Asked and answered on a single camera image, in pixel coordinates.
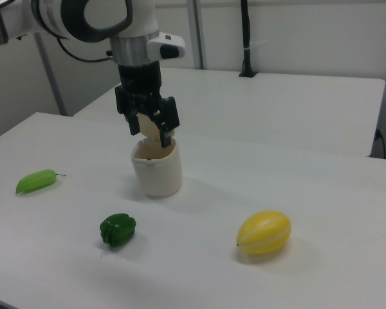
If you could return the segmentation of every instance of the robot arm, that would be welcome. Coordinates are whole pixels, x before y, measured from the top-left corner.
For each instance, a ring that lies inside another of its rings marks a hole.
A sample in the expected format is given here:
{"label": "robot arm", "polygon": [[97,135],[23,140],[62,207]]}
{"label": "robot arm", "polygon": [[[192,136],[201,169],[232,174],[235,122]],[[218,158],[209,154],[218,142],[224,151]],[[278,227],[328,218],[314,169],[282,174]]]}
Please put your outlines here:
{"label": "robot arm", "polygon": [[[0,45],[31,32],[82,42],[109,39],[122,82],[116,88],[118,112],[124,114],[132,135],[140,132],[137,114],[148,116],[160,131],[162,147],[167,147],[179,118],[174,98],[160,96],[158,61],[183,57],[185,42],[181,37],[159,32],[155,0],[92,0],[101,8],[115,1],[125,1],[123,20],[97,28],[86,19],[89,0],[0,0]],[[103,19],[109,16],[100,14]]]}

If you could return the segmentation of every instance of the green bell pepper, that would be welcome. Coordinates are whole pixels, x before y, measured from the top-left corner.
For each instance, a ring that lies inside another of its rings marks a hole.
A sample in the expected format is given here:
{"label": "green bell pepper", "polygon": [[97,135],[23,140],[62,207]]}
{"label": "green bell pepper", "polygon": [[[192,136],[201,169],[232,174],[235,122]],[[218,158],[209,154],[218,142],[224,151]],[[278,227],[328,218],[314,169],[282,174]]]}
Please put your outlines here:
{"label": "green bell pepper", "polygon": [[128,214],[114,214],[100,224],[103,242],[113,248],[127,243],[134,235],[136,220]]}

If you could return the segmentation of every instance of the yellow fruit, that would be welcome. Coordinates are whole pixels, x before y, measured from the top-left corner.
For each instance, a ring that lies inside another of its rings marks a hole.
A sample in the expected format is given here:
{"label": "yellow fruit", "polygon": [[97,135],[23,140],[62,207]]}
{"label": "yellow fruit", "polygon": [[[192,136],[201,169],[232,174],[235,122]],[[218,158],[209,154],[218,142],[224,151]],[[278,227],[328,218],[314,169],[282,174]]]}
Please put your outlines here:
{"label": "yellow fruit", "polygon": [[281,248],[289,238],[290,219],[279,211],[261,211],[250,216],[237,234],[237,245],[250,254],[265,254]]}

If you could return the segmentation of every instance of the white cup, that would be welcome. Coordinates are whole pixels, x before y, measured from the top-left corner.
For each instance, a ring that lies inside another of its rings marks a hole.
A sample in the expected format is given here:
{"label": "white cup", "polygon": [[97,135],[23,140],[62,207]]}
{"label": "white cup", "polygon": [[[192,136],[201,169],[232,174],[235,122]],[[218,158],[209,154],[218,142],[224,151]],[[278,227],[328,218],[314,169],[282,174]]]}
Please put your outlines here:
{"label": "white cup", "polygon": [[145,138],[134,147],[131,161],[146,195],[169,196],[181,187],[180,153],[175,139],[162,148],[159,140]]}

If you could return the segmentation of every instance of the green pea pod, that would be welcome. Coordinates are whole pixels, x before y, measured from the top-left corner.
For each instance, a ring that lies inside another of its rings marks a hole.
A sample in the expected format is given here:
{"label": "green pea pod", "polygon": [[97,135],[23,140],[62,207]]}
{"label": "green pea pod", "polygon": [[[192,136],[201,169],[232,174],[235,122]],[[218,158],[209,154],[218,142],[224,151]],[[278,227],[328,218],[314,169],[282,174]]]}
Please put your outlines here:
{"label": "green pea pod", "polygon": [[26,177],[22,178],[17,187],[15,188],[15,193],[27,193],[32,192],[37,189],[47,187],[56,182],[56,172],[52,169],[45,169],[33,174],[29,174]]}
{"label": "green pea pod", "polygon": [[103,242],[113,248],[127,243],[134,235],[136,220],[128,214],[114,214],[100,224]]}

